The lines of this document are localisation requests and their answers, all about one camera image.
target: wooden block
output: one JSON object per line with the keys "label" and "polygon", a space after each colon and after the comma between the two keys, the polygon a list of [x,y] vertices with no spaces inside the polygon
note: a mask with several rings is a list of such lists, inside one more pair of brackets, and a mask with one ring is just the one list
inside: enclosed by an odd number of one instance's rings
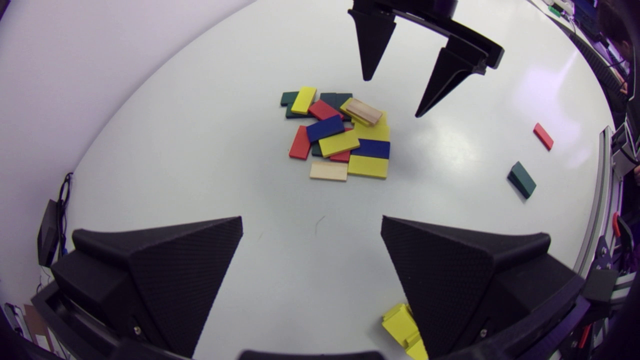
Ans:
{"label": "wooden block", "polygon": [[370,158],[368,156],[351,155],[349,159],[349,174],[387,178],[389,168],[388,159]]}
{"label": "wooden block", "polygon": [[350,111],[348,111],[348,110],[347,110],[347,106],[349,106],[349,104],[351,104],[351,101],[352,101],[352,100],[353,100],[353,98],[351,98],[351,97],[350,97],[349,99],[346,99],[346,100],[344,101],[344,103],[342,103],[342,104],[340,105],[340,111],[342,111],[343,113],[345,113],[345,114],[349,115],[349,116],[351,117],[351,122],[352,122],[352,123],[354,123],[354,124],[355,124],[356,122],[359,122],[359,123],[361,123],[362,125],[365,125],[365,126],[371,126],[371,124],[370,124],[370,123],[368,123],[368,122],[367,122],[367,121],[365,121],[364,119],[361,119],[358,115],[354,115],[353,113],[351,113]]}
{"label": "wooden block", "polygon": [[309,112],[318,120],[326,120],[336,115],[340,117],[340,120],[344,118],[340,112],[322,100],[318,100],[314,102],[313,105],[309,106]]}
{"label": "wooden block", "polygon": [[291,150],[289,150],[289,157],[306,160],[307,156],[309,156],[310,148],[311,148],[311,143],[307,138],[307,127],[300,125],[298,127],[298,132],[296,133],[296,137],[293,138],[293,143],[291,144]]}
{"label": "wooden block", "polygon": [[335,105],[340,108],[342,104],[344,104],[347,100],[353,97],[352,93],[336,93],[335,94]]}
{"label": "wooden block", "polygon": [[291,112],[295,114],[307,114],[309,106],[311,106],[315,98],[316,88],[312,88],[310,86],[301,87],[296,100],[293,102]]}
{"label": "wooden block", "polygon": [[329,161],[314,161],[309,177],[312,179],[347,181],[348,165]]}
{"label": "wooden block", "polygon": [[336,110],[340,110],[340,106],[338,106],[338,108],[335,107],[335,105],[336,105],[335,92],[323,92],[323,93],[320,93],[320,100],[326,102],[332,108],[334,108]]}
{"label": "wooden block", "polygon": [[413,334],[409,335],[408,338],[404,339],[404,349],[407,350],[409,347],[416,344],[420,340],[421,340],[420,332],[419,331],[414,332]]}
{"label": "wooden block", "polygon": [[384,110],[382,110],[382,117],[380,117],[380,120],[378,120],[378,123],[376,124],[376,126],[380,125],[387,125],[387,112]]}
{"label": "wooden block", "polygon": [[328,158],[347,150],[353,150],[360,146],[357,135],[352,131],[345,131],[327,138],[320,139],[322,156]]}
{"label": "wooden block", "polygon": [[311,143],[311,155],[320,156],[322,158],[322,150],[320,150],[320,144],[318,142]]}
{"label": "wooden block", "polygon": [[[336,110],[340,110],[340,105],[344,104],[350,97],[353,97],[352,93],[337,93],[335,94],[335,106]],[[344,119],[342,121],[351,121],[351,115],[344,113]]]}
{"label": "wooden block", "polygon": [[[351,131],[353,129],[351,129],[350,127],[345,127],[344,130],[345,131]],[[329,156],[329,160],[338,161],[338,162],[341,162],[341,163],[348,163],[350,157],[351,157],[351,151],[347,150],[347,151],[340,152],[340,153],[338,153],[336,155]]]}
{"label": "wooden block", "polygon": [[536,189],[536,183],[519,161],[513,165],[507,178],[516,186],[525,199],[528,199],[533,194],[533,190]]}
{"label": "wooden block", "polygon": [[386,125],[378,124],[373,127],[367,127],[356,123],[353,125],[353,130],[356,132],[359,139],[379,140],[383,142],[389,141],[390,129]]}
{"label": "wooden block", "polygon": [[354,98],[351,98],[351,102],[347,104],[346,110],[347,113],[351,114],[351,116],[356,115],[370,123],[372,126],[376,125],[382,117],[382,111],[376,110],[364,102]]}
{"label": "wooden block", "polygon": [[344,132],[344,125],[339,116],[333,116],[326,120],[316,122],[313,125],[307,126],[307,136],[309,142],[314,142],[322,138],[336,135]]}
{"label": "wooden block", "polygon": [[415,337],[407,348],[404,350],[407,355],[409,355],[413,360],[427,360],[429,356],[427,355],[427,350],[424,348],[424,341],[418,334]]}
{"label": "wooden block", "polygon": [[396,304],[389,311],[387,311],[384,315],[382,315],[382,321],[385,321],[386,319],[388,319],[391,316],[395,315],[398,311],[400,311],[400,309],[402,307],[406,307],[406,304],[403,304],[403,303]]}
{"label": "wooden block", "polygon": [[287,106],[289,104],[293,104],[297,96],[298,96],[297,91],[283,92],[282,97],[280,98],[280,106]]}
{"label": "wooden block", "polygon": [[382,322],[382,326],[400,345],[405,344],[406,339],[418,331],[418,326],[406,307],[401,307],[394,315],[388,317]]}
{"label": "wooden block", "polygon": [[390,142],[381,142],[379,140],[361,139],[360,147],[353,149],[351,153],[358,156],[369,156],[372,158],[389,159],[391,150]]}
{"label": "wooden block", "polygon": [[287,105],[287,112],[284,114],[284,117],[287,119],[305,119],[305,118],[310,118],[310,117],[314,117],[311,114],[295,114],[291,112],[291,107],[293,106],[293,104],[289,104]]}
{"label": "wooden block", "polygon": [[542,127],[542,125],[540,125],[540,123],[537,123],[536,127],[533,128],[533,133],[536,134],[543,144],[545,144],[547,150],[551,150],[551,147],[554,145],[554,140],[551,139],[551,136],[547,134],[547,131]]}

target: red block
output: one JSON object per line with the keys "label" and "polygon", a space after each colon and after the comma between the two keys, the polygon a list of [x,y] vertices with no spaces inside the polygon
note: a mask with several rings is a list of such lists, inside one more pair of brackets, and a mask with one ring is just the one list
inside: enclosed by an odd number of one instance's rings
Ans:
{"label": "red block", "polygon": [[322,100],[314,102],[309,106],[309,112],[311,115],[318,118],[318,120],[326,120],[332,116],[340,115],[340,120],[344,120],[344,115],[332,108],[329,104]]}
{"label": "red block", "polygon": [[547,134],[545,129],[540,125],[540,123],[536,124],[536,127],[533,128],[533,133],[540,139],[540,141],[545,144],[547,150],[551,150],[551,147],[554,145],[554,140],[551,139],[551,136]]}
{"label": "red block", "polygon": [[307,137],[307,127],[301,125],[298,128],[296,137],[291,144],[291,150],[289,150],[289,157],[306,160],[309,155],[309,149],[311,149],[311,143]]}
{"label": "red block", "polygon": [[[344,130],[345,131],[351,131],[353,129],[351,129],[350,127],[347,127]],[[341,152],[339,154],[329,156],[329,160],[338,161],[338,162],[341,162],[341,163],[348,163],[350,157],[351,157],[351,150],[347,150],[345,152]]]}

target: yellow block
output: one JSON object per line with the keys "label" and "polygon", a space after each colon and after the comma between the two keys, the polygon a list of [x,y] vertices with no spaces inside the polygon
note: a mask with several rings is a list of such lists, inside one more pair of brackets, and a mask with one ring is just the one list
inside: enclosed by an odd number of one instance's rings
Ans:
{"label": "yellow block", "polygon": [[388,159],[370,158],[368,156],[357,155],[351,155],[349,158],[349,174],[351,175],[371,176],[386,179],[388,168]]}
{"label": "yellow block", "polygon": [[301,87],[296,100],[291,106],[291,112],[306,115],[309,112],[309,106],[311,106],[316,98],[316,90],[316,88],[309,86]]}
{"label": "yellow block", "polygon": [[380,118],[380,120],[378,120],[378,123],[376,124],[376,126],[379,125],[387,125],[387,112],[386,111],[382,111],[382,117]]}
{"label": "yellow block", "polygon": [[360,147],[358,136],[353,130],[320,139],[318,142],[323,158]]}
{"label": "yellow block", "polygon": [[384,315],[382,315],[382,321],[385,321],[387,318],[390,318],[391,316],[395,315],[402,307],[406,307],[406,305],[400,303],[392,307],[391,310],[387,311]]}
{"label": "yellow block", "polygon": [[420,337],[420,332],[416,331],[404,340],[403,347],[405,350],[407,350],[420,340],[422,340],[422,338]]}
{"label": "yellow block", "polygon": [[429,359],[429,356],[427,355],[427,350],[424,348],[424,342],[419,335],[415,338],[415,341],[413,343],[410,343],[409,346],[404,351],[413,360]]}
{"label": "yellow block", "polygon": [[379,140],[382,142],[387,142],[389,141],[390,129],[388,126],[383,124],[367,127],[360,123],[355,123],[353,125],[353,132],[358,135],[359,139]]}
{"label": "yellow block", "polygon": [[403,347],[406,344],[406,339],[418,331],[418,326],[409,315],[406,306],[401,307],[395,315],[383,321],[382,326]]}

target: textured black plastic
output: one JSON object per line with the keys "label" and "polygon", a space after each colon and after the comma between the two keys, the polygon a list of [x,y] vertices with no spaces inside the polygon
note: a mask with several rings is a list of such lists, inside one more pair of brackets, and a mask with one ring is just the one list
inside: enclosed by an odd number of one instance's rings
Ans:
{"label": "textured black plastic", "polygon": [[547,234],[480,233],[383,217],[382,238],[430,357],[448,354],[495,272],[545,254]]}
{"label": "textured black plastic", "polygon": [[242,233],[235,217],[125,233],[76,230],[73,239],[76,250],[127,270],[167,350],[191,357]]}
{"label": "textured black plastic", "polygon": [[385,358],[377,351],[359,352],[355,354],[294,355],[246,350],[240,355],[238,360],[385,360]]}

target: black cable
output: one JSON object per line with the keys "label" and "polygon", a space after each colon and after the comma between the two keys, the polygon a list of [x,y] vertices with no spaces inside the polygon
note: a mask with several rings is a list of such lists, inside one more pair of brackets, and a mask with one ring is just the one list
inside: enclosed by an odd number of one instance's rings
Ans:
{"label": "black cable", "polygon": [[71,195],[71,175],[73,174],[73,172],[70,172],[65,176],[65,180],[60,186],[60,194],[58,195],[58,202],[56,203],[58,238],[60,239],[58,259],[65,255],[65,245],[67,243],[67,205],[69,195]]}
{"label": "black cable", "polygon": [[615,63],[615,64],[611,64],[611,65],[609,65],[609,66],[607,66],[607,67],[614,67],[614,66],[618,66],[618,65],[622,64],[623,62],[625,62],[625,60],[620,60],[620,61],[618,61],[617,63]]}

